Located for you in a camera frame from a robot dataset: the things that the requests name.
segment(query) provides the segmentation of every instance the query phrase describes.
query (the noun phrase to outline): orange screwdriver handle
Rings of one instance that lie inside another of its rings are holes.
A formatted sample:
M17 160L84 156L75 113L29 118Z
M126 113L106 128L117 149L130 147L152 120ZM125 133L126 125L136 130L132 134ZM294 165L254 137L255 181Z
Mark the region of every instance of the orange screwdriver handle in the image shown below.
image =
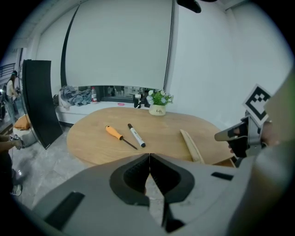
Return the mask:
M123 138L123 135L119 134L113 127L107 125L106 131L110 134L121 140Z

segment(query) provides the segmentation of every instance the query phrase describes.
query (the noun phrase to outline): white flower pot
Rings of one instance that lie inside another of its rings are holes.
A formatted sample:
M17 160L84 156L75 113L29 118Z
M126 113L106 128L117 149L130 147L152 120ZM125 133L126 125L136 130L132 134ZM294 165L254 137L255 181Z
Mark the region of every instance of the white flower pot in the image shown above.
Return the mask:
M148 112L153 116L164 116L166 114L166 106L151 105Z

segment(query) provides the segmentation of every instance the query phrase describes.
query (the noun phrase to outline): gray floor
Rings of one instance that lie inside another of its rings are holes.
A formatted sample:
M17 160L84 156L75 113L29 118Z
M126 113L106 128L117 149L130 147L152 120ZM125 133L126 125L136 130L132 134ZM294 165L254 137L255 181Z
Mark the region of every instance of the gray floor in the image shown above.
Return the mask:
M88 168L68 152L66 136L69 128L63 127L63 131L63 135L47 150L38 142L25 149L10 150L13 168L17 173L15 181L23 185L23 192L16 199L29 209L33 209L50 190ZM164 205L163 195L150 176L147 179L146 189L150 198L149 211L160 224Z

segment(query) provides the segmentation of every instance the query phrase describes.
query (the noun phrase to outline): white roller blind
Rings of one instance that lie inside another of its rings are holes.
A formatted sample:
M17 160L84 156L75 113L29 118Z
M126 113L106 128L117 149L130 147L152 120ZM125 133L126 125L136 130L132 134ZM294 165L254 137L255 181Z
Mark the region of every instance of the white roller blind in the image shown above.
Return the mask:
M40 37L37 51L37 60L51 61L51 92L58 94L60 85L60 61L65 35L71 19L75 13L74 9L57 19Z
M168 58L172 0L89 0L71 27L68 85L161 89Z

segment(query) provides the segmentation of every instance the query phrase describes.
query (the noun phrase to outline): oval table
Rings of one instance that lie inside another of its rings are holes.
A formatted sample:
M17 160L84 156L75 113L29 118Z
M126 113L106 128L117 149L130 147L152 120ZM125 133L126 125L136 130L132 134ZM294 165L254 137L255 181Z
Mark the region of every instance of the oval table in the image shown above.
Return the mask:
M130 123L146 143L140 147L127 124ZM138 148L108 134L110 125ZM206 164L231 166L225 160L232 154L227 142L217 142L214 135L220 130L201 118L167 112L152 116L146 109L112 107L95 111L74 124L67 136L67 147L74 156L90 165L100 165L141 153L160 153L192 161L180 129L187 131L198 147Z

